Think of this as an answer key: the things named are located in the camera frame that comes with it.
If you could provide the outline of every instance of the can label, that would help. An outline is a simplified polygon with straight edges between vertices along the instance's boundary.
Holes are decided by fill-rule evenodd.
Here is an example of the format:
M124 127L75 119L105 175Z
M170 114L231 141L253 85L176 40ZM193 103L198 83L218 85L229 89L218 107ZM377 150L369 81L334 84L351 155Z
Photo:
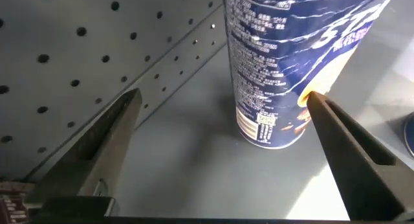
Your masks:
M240 132L264 148L296 141L311 91L326 93L390 0L225 0Z

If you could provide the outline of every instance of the hole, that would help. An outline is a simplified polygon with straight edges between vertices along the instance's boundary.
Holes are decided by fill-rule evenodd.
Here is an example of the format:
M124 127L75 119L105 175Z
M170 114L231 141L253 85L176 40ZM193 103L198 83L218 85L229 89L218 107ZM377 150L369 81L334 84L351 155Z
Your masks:
M162 18L162 11L158 11L157 13L157 19L160 19L160 18Z
M73 127L73 126L75 126L75 122L70 121L69 123L67 123L67 127L68 127L68 128L71 128L71 127Z
M111 9L114 11L117 11L119 9L119 2L118 1L112 2Z
M0 95L6 94L10 91L7 85L0 85Z
M11 142L12 140L13 140L13 137L7 135L7 136L2 136L0 141L1 141L1 143L6 144L6 143Z
M43 152L45 152L46 151L46 147L40 147L39 149L38 149L38 153L43 153Z
M77 87L79 84L80 84L80 81L79 80L72 80L71 81L71 86L72 87Z
M130 38L131 40L136 39L136 32L132 32L132 33L131 33L131 35L129 36L129 38Z
M78 36L85 36L86 35L86 28L85 27L78 27L76 29L76 34Z
M109 61L108 55L102 56L102 62L107 63L108 61Z
M49 61L49 55L42 54L38 56L38 62L39 63L47 63Z
M44 114L44 113L46 113L48 110L49 110L49 108L48 108L48 107L42 106L42 107L39 107L39 108L38 108L38 113L39 113L39 114Z

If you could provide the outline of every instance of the metal plate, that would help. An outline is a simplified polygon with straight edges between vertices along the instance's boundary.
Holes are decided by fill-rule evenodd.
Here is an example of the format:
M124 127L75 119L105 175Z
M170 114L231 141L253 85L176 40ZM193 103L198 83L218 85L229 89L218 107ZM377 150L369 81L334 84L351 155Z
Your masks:
M219 7L128 88L130 90L139 87L141 90L143 104L136 126L138 127L152 112L156 111L159 105L190 79L219 49L223 48L225 43L223 8ZM47 161L43 161L30 174L30 179L35 181L41 179L96 119Z
M0 0L0 176L20 179L45 162L220 5L221 0ZM212 50L202 50L205 45L188 44L186 52L197 52L196 46L209 58ZM186 68L203 61L186 56L177 61ZM156 108L186 80L168 76L149 82L169 92L147 91L159 97L144 99L146 116L150 105Z

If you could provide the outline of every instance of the wrapper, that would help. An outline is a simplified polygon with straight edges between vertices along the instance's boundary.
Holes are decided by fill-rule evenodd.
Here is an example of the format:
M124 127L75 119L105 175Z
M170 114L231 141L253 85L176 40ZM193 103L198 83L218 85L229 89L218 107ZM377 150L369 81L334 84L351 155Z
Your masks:
M311 91L326 93L390 0L224 0L241 134L284 148L311 121Z

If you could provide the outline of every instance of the pegboard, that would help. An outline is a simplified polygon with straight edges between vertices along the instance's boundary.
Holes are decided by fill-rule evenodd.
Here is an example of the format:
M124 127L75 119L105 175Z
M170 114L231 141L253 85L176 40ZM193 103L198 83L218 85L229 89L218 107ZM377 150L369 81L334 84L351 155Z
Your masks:
M221 5L0 0L0 176L47 171L136 86L139 125L225 44Z

